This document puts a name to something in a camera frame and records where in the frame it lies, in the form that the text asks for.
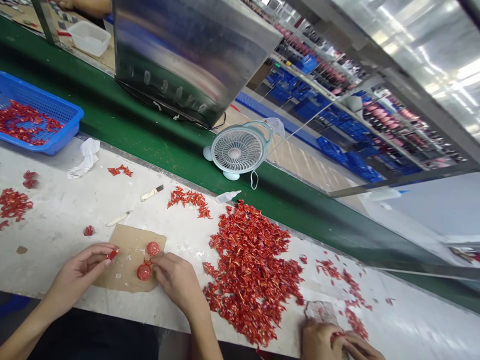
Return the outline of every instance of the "fan grille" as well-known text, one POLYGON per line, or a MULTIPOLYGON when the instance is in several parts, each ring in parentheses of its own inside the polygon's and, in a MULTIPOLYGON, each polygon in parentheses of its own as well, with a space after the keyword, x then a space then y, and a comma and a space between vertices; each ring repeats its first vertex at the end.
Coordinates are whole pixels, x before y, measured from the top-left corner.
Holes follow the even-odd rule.
POLYGON ((232 129, 217 136, 212 144, 213 161, 234 174, 255 169, 264 152, 259 137, 248 129, 232 129))

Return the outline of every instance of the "white glue bottle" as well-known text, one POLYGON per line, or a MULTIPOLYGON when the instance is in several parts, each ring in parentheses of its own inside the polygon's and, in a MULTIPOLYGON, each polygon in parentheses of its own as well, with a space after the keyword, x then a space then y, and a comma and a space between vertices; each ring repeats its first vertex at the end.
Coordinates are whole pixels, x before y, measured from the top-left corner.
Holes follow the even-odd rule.
POLYGON ((402 196, 402 194, 408 193, 409 190, 396 190, 391 187, 379 187, 375 191, 367 192, 365 197, 371 202, 382 202, 385 200, 396 199, 402 196))
POLYGON ((219 204, 226 203, 227 201, 232 200, 234 197, 236 197, 238 194, 240 194, 242 191, 230 191, 230 192, 224 192, 221 195, 218 195, 215 198, 215 201, 219 204))

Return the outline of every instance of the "green conveyor belt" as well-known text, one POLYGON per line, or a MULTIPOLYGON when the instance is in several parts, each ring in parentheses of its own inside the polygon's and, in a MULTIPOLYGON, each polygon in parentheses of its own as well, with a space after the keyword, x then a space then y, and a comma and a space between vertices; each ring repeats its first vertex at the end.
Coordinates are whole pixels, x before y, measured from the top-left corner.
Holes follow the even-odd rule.
MULTIPOLYGON (((0 70, 82 107, 81 131, 214 193, 242 190, 242 198, 264 215, 361 261, 446 264, 267 163, 257 170, 257 190, 250 188, 249 174, 225 179, 202 156, 213 133, 144 107, 112 77, 1 16, 0 70)), ((479 295, 457 281, 399 277, 480 313, 479 295)))

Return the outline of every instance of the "fan stand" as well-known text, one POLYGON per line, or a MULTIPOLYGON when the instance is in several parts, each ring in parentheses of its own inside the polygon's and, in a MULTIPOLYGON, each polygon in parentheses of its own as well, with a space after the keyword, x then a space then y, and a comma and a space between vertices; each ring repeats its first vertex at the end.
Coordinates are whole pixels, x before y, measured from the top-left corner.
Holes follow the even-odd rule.
MULTIPOLYGON (((212 157, 212 147, 211 146, 205 146, 203 148, 203 157, 207 159, 208 161, 213 161, 214 158, 212 157)), ((238 180, 240 179, 240 174, 234 174, 231 172, 223 171, 223 176, 226 177, 228 180, 238 180)))

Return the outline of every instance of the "white cloth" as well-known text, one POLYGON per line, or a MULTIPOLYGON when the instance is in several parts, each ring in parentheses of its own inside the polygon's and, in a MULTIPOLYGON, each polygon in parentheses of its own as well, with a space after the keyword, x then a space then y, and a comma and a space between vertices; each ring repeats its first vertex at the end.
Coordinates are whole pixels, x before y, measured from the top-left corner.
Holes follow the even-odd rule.
POLYGON ((79 177, 85 175, 94 164, 99 160, 96 153, 100 150, 100 141, 94 140, 89 137, 87 140, 80 145, 80 152, 84 156, 83 161, 80 165, 72 167, 66 172, 66 177, 68 179, 78 179, 79 177))

